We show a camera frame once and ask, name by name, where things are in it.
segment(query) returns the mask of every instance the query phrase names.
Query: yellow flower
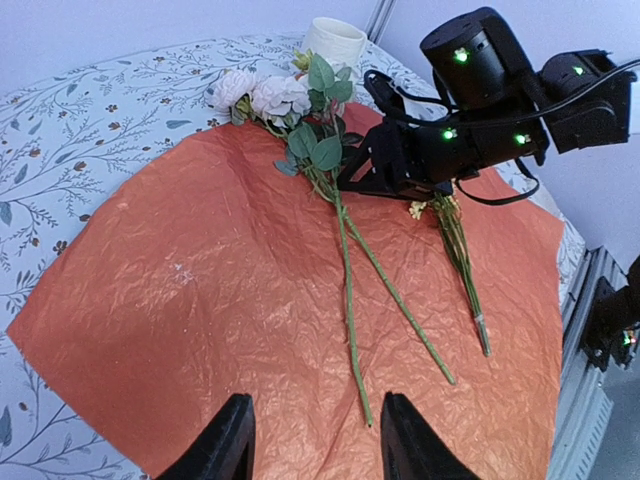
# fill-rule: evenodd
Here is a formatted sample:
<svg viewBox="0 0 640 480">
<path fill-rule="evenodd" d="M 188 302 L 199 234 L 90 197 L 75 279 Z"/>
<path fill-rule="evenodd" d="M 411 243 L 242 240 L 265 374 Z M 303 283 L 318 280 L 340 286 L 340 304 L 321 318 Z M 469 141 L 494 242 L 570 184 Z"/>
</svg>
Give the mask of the yellow flower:
<svg viewBox="0 0 640 480">
<path fill-rule="evenodd" d="M 422 212 L 424 212 L 426 208 L 427 208 L 427 202 L 411 202 L 409 213 L 414 219 L 420 220 L 420 217 L 422 216 Z"/>
</svg>

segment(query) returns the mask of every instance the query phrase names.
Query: white wall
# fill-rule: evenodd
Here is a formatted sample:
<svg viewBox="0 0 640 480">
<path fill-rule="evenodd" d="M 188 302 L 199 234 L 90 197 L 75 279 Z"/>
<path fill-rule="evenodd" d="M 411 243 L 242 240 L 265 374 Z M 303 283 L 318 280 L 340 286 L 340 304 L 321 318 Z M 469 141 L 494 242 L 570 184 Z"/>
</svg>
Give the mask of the white wall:
<svg viewBox="0 0 640 480">
<path fill-rule="evenodd" d="M 637 0 L 397 0 L 381 46 L 430 79 L 420 41 L 484 5 L 507 20 L 534 68 L 556 53 L 589 48 L 611 51 L 619 63 L 640 57 Z M 640 254 L 640 136 L 562 156 L 551 148 L 537 173 L 589 246 L 605 244 L 625 269 Z"/>
<path fill-rule="evenodd" d="M 191 41 L 307 29 L 316 16 L 364 28 L 376 0 L 0 0 L 0 95 L 67 70 Z"/>
</svg>

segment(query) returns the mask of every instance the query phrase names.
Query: orange wrapping paper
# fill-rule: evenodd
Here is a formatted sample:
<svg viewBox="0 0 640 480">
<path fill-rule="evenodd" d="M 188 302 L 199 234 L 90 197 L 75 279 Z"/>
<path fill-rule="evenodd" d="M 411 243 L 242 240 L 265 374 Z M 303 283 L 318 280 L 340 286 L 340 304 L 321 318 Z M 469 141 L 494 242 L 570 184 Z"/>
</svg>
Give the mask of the orange wrapping paper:
<svg viewBox="0 0 640 480">
<path fill-rule="evenodd" d="M 351 130 L 380 118 L 350 106 Z M 333 208 L 280 174 L 254 125 L 184 140 L 134 176 L 45 273 L 9 334 L 116 448 L 156 476 L 233 392 L 255 401 L 254 478 L 381 479 L 379 414 L 404 393 L 484 479 L 543 479 L 559 391 L 563 225 L 529 202 L 461 197 L 494 355 L 482 355 L 437 230 L 407 203 L 344 195 L 365 239 L 455 375 L 452 387 L 357 244 L 365 426 L 344 323 Z M 513 194 L 487 170 L 476 194 Z"/>
</svg>

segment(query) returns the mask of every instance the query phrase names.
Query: white cup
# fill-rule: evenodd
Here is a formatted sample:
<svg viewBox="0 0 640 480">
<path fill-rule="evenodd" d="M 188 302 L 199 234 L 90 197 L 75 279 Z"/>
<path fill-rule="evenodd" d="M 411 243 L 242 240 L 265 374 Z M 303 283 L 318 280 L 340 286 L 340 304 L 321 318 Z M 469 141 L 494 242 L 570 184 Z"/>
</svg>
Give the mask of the white cup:
<svg viewBox="0 0 640 480">
<path fill-rule="evenodd" d="M 318 17 L 311 22 L 302 51 L 311 50 L 329 63 L 356 69 L 367 47 L 367 34 L 348 23 L 334 18 Z"/>
</svg>

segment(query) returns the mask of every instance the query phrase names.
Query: printed floral pattern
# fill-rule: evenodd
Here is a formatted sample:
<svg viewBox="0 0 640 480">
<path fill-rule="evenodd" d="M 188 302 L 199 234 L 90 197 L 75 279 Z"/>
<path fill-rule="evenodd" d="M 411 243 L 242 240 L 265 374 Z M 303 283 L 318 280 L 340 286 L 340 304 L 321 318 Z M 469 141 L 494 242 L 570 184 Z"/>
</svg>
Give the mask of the printed floral pattern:
<svg viewBox="0 0 640 480">
<path fill-rule="evenodd" d="M 257 35 L 166 48 L 0 97 L 0 478 L 147 478 L 49 389 L 4 332 L 44 270 L 123 182 L 188 135 L 229 121 L 204 102 L 226 69 L 291 73 L 301 40 Z M 362 60 L 368 68 L 418 95 L 436 94 L 374 45 Z M 373 106 L 362 84 L 356 100 Z M 499 171 L 528 188 L 513 165 Z M 584 252 L 568 222 L 565 230 L 561 298 Z"/>
</svg>

